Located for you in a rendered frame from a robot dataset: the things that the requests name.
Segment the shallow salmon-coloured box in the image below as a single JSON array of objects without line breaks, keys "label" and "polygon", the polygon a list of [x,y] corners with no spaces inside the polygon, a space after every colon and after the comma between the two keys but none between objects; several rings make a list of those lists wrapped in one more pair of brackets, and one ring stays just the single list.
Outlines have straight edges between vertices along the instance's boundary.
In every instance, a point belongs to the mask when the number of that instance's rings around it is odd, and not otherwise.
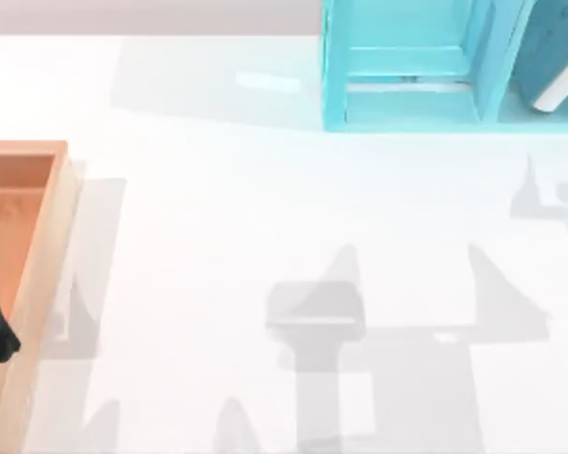
[{"label": "shallow salmon-coloured box", "polygon": [[0,363],[0,454],[20,454],[80,183],[64,141],[0,140],[0,308],[21,349]]}]

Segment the dark blue book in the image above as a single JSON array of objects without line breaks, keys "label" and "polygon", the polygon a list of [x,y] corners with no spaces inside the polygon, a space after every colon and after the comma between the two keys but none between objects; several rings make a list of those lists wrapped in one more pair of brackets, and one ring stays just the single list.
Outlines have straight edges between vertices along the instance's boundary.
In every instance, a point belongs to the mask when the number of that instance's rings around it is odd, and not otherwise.
[{"label": "dark blue book", "polygon": [[568,0],[537,0],[514,77],[532,109],[553,113],[568,98]]}]

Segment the light blue rack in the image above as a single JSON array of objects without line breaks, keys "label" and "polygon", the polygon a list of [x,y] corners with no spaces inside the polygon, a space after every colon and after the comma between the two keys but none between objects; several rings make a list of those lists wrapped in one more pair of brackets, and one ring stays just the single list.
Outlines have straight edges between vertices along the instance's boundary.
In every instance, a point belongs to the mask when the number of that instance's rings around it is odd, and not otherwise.
[{"label": "light blue rack", "polygon": [[568,133],[514,69],[537,0],[323,0],[327,131]]}]

